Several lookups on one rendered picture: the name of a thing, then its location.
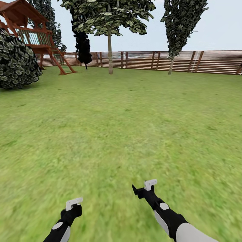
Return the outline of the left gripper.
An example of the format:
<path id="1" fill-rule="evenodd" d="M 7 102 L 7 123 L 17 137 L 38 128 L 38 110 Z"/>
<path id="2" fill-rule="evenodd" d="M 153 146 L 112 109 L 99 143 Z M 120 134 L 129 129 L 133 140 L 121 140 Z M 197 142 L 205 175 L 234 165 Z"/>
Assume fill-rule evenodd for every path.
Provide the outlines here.
<path id="1" fill-rule="evenodd" d="M 66 211 L 66 210 L 62 210 L 61 214 L 61 218 L 63 218 L 66 215 L 69 215 L 72 217 L 72 221 L 74 221 L 74 219 L 76 217 L 79 217 L 82 215 L 82 207 L 81 205 L 74 205 L 74 208 L 72 208 L 70 211 Z"/>

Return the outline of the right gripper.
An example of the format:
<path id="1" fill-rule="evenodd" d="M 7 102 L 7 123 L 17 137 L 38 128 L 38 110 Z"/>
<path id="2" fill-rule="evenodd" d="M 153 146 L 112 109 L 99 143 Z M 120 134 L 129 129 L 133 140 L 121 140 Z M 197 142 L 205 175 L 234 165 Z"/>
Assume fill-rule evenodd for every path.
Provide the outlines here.
<path id="1" fill-rule="evenodd" d="M 138 195 L 139 199 L 145 198 L 148 203 L 151 196 L 156 196 L 156 194 L 154 193 L 154 185 L 151 186 L 150 191 L 145 190 L 145 188 L 136 189 L 134 185 L 132 185 L 132 187 L 133 187 L 134 193 Z"/>

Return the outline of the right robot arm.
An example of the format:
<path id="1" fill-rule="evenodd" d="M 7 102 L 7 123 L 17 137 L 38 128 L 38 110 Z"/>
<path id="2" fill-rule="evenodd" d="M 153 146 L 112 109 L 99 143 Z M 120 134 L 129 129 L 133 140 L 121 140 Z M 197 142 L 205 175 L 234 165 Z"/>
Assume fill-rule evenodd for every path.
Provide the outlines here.
<path id="1" fill-rule="evenodd" d="M 155 184 L 157 179 L 145 181 L 145 187 L 141 189 L 136 189 L 134 185 L 132 187 L 139 199 L 146 199 L 154 210 L 157 222 L 174 242 L 218 242 L 188 223 L 181 214 L 171 210 L 168 204 L 154 193 Z"/>

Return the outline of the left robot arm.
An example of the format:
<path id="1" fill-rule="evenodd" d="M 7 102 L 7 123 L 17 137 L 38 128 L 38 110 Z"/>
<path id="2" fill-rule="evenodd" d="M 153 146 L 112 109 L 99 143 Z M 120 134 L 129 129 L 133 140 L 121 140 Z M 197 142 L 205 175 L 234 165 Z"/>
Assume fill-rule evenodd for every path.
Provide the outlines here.
<path id="1" fill-rule="evenodd" d="M 76 217 L 82 215 L 81 205 L 77 205 L 83 201 L 82 197 L 66 201 L 66 208 L 62 210 L 61 218 L 52 227 L 51 233 L 43 242 L 68 242 L 70 238 L 70 226 Z"/>

